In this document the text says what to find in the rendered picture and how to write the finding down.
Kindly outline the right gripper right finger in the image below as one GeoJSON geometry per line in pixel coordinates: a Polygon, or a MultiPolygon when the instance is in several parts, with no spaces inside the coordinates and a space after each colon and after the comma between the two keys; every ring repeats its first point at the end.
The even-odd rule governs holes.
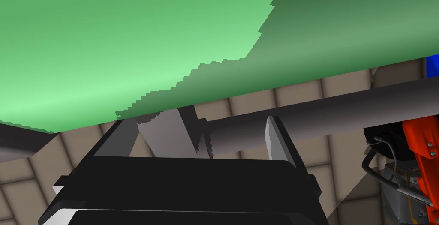
{"type": "Polygon", "coordinates": [[[306,171],[305,164],[279,117],[267,117],[264,138],[270,160],[288,161],[299,171],[306,171]]]}

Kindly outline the green table with grey legs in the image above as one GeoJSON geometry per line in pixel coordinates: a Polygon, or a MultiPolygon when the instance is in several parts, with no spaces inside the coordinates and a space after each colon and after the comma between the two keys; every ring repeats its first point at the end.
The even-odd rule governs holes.
{"type": "Polygon", "coordinates": [[[0,0],[0,162],[57,133],[439,53],[439,0],[0,0]]]}

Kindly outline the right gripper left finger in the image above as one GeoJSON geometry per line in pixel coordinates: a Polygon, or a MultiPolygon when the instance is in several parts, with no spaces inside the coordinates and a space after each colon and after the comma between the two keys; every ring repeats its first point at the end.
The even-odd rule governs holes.
{"type": "Polygon", "coordinates": [[[89,156],[128,157],[138,137],[135,118],[116,121],[89,151],[89,156]]]}

